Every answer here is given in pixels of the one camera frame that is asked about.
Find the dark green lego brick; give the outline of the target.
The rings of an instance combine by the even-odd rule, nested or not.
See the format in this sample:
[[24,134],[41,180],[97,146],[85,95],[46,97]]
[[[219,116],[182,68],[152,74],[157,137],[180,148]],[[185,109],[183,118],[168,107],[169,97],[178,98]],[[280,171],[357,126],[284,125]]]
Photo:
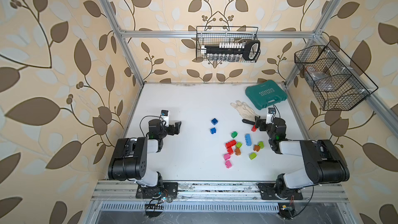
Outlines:
[[234,131],[233,133],[231,133],[231,137],[232,137],[233,139],[236,138],[237,135],[238,135],[238,133],[237,133],[236,131]]

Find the orange brown lego brick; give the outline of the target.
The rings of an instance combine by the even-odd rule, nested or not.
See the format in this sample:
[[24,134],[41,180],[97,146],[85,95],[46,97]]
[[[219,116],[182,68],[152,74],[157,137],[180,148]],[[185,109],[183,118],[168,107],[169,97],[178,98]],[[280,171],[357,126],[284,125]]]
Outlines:
[[241,151],[240,151],[239,148],[236,148],[236,149],[235,149],[235,154],[236,154],[237,156],[240,156],[240,155],[241,155]]

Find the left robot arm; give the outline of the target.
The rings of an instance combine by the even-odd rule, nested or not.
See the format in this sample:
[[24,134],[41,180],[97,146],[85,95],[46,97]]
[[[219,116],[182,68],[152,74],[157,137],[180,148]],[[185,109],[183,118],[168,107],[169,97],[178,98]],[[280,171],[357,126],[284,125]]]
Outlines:
[[149,132],[138,138],[119,139],[108,166],[108,178],[133,181],[144,188],[161,188],[161,173],[148,168],[148,155],[159,153],[165,137],[178,135],[182,122],[168,124],[163,118],[148,122]]

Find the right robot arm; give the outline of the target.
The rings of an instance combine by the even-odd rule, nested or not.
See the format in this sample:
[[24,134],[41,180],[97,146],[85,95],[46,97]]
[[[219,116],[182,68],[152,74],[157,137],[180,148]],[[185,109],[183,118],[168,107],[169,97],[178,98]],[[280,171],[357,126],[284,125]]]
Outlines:
[[287,126],[282,118],[275,117],[270,123],[260,118],[255,121],[243,119],[242,122],[265,131],[276,154],[298,156],[303,160],[303,168],[278,175],[274,186],[268,187],[275,196],[285,199],[308,186],[349,180],[347,164],[330,140],[290,140],[286,138]]

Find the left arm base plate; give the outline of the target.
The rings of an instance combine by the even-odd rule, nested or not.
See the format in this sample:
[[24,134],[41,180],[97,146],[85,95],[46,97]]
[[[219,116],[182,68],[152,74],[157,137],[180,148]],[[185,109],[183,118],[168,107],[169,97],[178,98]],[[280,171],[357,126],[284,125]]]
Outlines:
[[176,199],[178,194],[177,182],[165,182],[156,187],[142,187],[138,185],[136,198],[137,199]]

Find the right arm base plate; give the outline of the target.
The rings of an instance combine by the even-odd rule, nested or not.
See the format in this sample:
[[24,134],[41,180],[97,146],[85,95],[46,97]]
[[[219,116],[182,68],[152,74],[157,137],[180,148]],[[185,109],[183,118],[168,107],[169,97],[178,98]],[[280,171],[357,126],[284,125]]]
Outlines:
[[277,183],[257,183],[262,200],[303,200],[300,189],[290,189]]

